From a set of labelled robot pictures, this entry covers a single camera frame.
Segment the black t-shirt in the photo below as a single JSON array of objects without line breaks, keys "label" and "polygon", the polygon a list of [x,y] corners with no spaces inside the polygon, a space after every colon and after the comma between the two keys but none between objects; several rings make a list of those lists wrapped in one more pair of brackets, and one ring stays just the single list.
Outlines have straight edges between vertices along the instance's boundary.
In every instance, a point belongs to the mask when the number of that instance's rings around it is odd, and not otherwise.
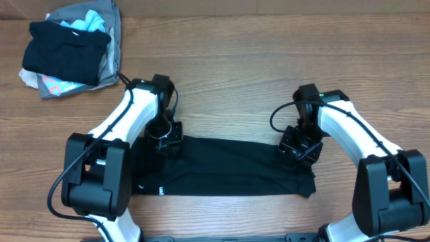
[{"label": "black t-shirt", "polygon": [[134,148],[133,194],[308,198],[316,191],[313,172],[275,145],[185,136],[173,156],[151,151],[142,140]]}]

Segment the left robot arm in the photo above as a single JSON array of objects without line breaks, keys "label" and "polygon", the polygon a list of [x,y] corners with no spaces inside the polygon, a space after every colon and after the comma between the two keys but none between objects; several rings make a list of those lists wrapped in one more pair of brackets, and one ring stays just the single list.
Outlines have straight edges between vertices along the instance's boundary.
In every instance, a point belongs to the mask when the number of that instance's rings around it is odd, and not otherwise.
[{"label": "left robot arm", "polygon": [[179,152],[183,132],[169,103],[177,90],[168,76],[129,80],[124,98],[98,127],[67,140],[58,184],[61,201],[93,223],[102,241],[144,241],[128,205],[132,195],[132,148],[169,156]]}]

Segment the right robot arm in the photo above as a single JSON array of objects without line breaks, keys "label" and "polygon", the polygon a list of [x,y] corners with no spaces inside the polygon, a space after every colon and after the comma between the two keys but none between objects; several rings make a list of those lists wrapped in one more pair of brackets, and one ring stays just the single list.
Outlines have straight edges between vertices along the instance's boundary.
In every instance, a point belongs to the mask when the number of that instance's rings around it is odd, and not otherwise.
[{"label": "right robot arm", "polygon": [[292,105],[300,117],[297,126],[283,130],[280,155],[310,169],[323,137],[330,136],[353,161],[357,175],[351,213],[316,233],[288,233],[286,241],[408,241],[398,232],[429,223],[427,162],[418,150],[405,151],[385,139],[340,90],[302,85]]}]

